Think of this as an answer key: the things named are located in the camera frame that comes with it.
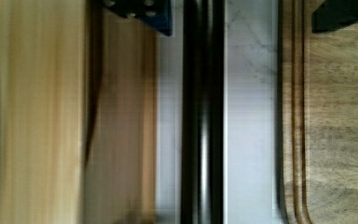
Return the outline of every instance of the black clamp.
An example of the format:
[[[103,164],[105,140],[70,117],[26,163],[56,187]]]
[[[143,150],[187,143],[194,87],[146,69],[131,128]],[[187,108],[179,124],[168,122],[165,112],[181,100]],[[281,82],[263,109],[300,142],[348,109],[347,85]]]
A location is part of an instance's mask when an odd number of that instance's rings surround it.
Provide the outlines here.
[[[165,35],[172,34],[171,0],[103,0],[122,18],[136,18]]]
[[[312,13],[312,32],[332,32],[358,22],[358,0],[326,0]]]

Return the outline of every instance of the white surface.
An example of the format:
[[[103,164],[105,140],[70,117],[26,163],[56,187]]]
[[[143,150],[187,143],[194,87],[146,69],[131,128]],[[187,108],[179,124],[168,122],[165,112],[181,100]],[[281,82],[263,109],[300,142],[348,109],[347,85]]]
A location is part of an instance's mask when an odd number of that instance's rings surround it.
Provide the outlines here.
[[[281,223],[274,112],[278,0],[227,1],[226,223]],[[159,41],[159,223],[179,223],[183,7]]]

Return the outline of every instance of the black pipe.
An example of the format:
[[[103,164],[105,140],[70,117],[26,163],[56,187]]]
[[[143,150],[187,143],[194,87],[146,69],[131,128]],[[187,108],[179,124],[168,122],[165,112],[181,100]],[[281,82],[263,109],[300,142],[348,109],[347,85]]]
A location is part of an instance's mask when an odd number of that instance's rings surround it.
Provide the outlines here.
[[[181,223],[223,223],[224,0],[185,0]]]

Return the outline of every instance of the wooden cutting board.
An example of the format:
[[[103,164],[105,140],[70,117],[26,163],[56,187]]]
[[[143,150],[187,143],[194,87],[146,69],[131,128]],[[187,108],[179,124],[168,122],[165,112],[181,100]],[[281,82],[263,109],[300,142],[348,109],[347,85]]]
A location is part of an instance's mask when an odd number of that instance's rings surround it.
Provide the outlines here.
[[[0,224],[154,222],[156,44],[101,1],[0,0]]]
[[[358,24],[312,34],[324,0],[283,0],[283,175],[290,223],[358,223]]]

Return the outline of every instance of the blue part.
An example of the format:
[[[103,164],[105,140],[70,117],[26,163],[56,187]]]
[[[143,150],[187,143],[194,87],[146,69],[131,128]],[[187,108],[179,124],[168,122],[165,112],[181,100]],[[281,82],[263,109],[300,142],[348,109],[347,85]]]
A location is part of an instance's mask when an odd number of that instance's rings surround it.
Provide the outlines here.
[[[172,35],[172,8],[171,0],[166,0],[165,9],[162,14],[158,14],[154,17],[142,17],[139,18],[147,25],[153,27],[164,35]]]

